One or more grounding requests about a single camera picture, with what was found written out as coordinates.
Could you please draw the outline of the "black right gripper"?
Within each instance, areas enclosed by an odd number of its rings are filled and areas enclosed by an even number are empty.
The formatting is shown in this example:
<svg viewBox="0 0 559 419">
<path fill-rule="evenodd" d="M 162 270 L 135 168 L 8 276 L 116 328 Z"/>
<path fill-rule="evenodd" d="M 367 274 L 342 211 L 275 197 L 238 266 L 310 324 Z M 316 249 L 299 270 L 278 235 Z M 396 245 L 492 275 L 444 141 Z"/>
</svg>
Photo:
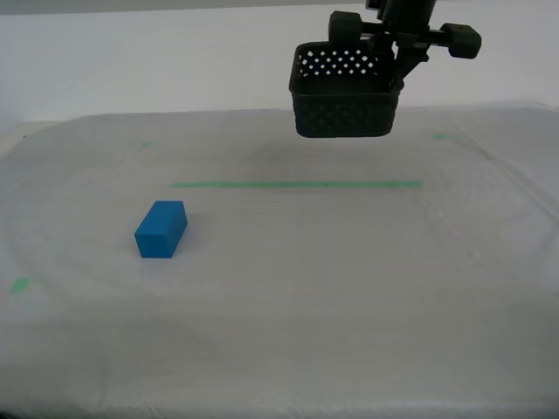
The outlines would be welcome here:
<svg viewBox="0 0 559 419">
<path fill-rule="evenodd" d="M 421 63 L 427 62 L 431 46 L 448 50 L 454 58 L 475 59 L 482 45 L 481 35 L 465 24 L 430 27 L 436 0 L 382 0 L 377 22 L 364 22 L 359 13 L 334 11 L 328 22 L 328 42 L 343 49 L 356 49 L 371 57 L 394 57 L 397 45 L 396 78 L 403 80 Z"/>
</svg>

